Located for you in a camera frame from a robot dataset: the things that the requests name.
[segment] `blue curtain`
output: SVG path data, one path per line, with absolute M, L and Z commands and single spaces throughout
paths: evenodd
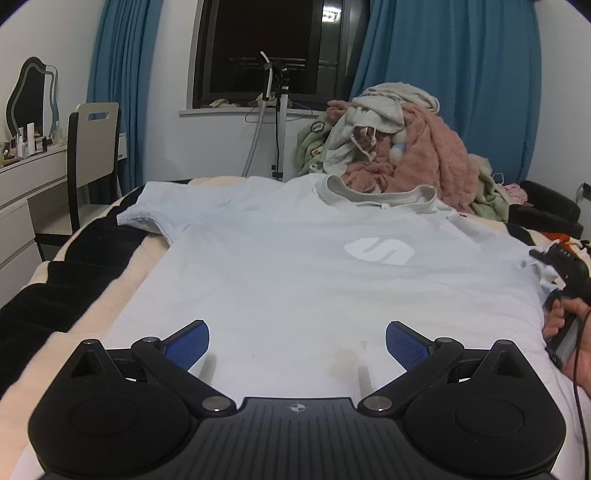
M 96 35 L 87 102 L 118 102 L 128 158 L 119 162 L 123 194 L 143 183 L 148 84 L 163 0 L 106 0 Z M 108 181 L 90 187 L 92 202 L 108 201 Z
M 373 0 L 351 97 L 406 82 L 441 102 L 468 152 L 507 182 L 530 167 L 541 49 L 531 0 Z

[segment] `logo on t-shirt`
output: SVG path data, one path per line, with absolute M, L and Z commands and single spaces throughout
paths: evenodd
M 405 265 L 414 255 L 414 249 L 392 238 L 382 240 L 378 236 L 360 238 L 345 245 L 345 251 L 366 262 L 380 262 L 387 265 Z

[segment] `white drawer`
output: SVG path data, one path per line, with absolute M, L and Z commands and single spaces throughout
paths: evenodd
M 66 152 L 31 159 L 0 170 L 0 208 L 66 175 Z
M 6 305 L 29 282 L 40 263 L 37 244 L 32 244 L 4 265 L 0 270 L 0 307 Z
M 11 211 L 0 211 L 0 264 L 35 238 L 29 205 L 24 202 L 15 210 L 7 210 Z

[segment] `blue gripper pad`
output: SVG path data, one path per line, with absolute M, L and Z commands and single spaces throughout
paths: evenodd
M 435 343 L 401 322 L 391 322 L 386 328 L 386 348 L 390 355 L 410 370 L 435 351 Z
M 166 358 L 189 370 L 207 352 L 209 328 L 204 321 L 195 320 L 164 340 L 162 346 Z

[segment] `t-shirt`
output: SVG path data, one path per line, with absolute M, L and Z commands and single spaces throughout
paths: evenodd
M 569 381 L 541 336 L 552 275 L 529 247 L 462 217 L 430 186 L 363 194 L 321 174 L 150 182 L 118 222 L 161 232 L 171 248 L 105 345 L 203 319 L 210 346 L 191 372 L 238 405 L 246 396 L 357 403 L 404 372 L 385 347 L 399 320 L 467 348 L 513 340 L 571 415 Z

